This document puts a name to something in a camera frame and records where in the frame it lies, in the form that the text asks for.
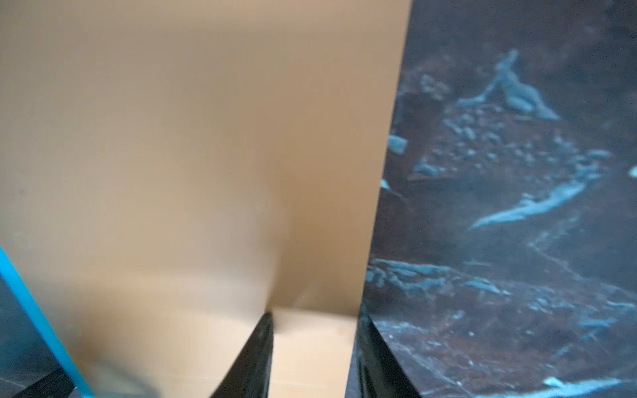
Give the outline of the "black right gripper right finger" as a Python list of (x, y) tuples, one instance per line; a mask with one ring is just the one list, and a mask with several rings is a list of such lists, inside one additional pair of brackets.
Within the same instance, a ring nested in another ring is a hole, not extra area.
[(367, 313), (360, 313), (358, 318), (356, 358), (361, 397), (420, 397)]

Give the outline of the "lined notebook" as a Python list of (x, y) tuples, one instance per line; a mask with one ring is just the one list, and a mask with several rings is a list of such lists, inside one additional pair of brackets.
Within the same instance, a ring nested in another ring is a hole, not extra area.
[(99, 397), (342, 397), (408, 1), (4, 1), (1, 246)]

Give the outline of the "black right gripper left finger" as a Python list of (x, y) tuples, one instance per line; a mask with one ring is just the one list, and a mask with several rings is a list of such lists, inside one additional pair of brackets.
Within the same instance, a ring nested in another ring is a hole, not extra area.
[(273, 349), (273, 315), (266, 312), (211, 398), (267, 398)]

